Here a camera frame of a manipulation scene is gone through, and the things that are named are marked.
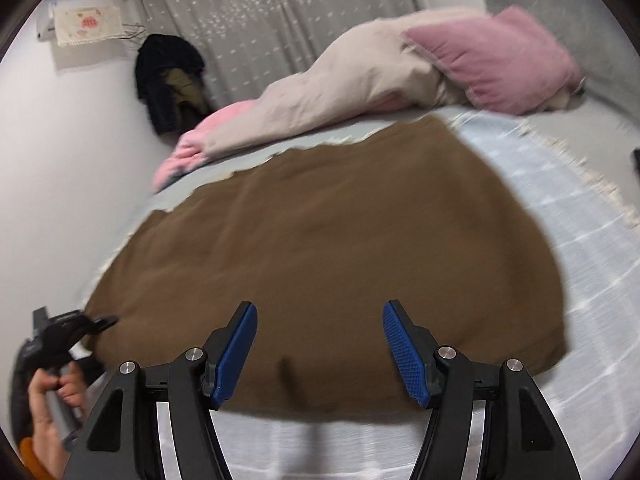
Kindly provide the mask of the left hand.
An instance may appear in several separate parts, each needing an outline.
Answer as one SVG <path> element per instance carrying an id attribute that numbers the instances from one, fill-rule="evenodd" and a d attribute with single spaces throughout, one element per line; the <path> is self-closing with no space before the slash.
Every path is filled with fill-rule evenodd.
<path id="1" fill-rule="evenodd" d="M 47 393 L 55 393 L 70 408 L 86 412 L 87 385 L 76 362 L 61 376 L 51 375 L 42 368 L 35 372 L 28 387 L 29 408 L 32 413 L 32 454 L 42 469 L 52 478 L 61 479 L 70 453 L 63 448 L 58 428 L 48 407 Z"/>

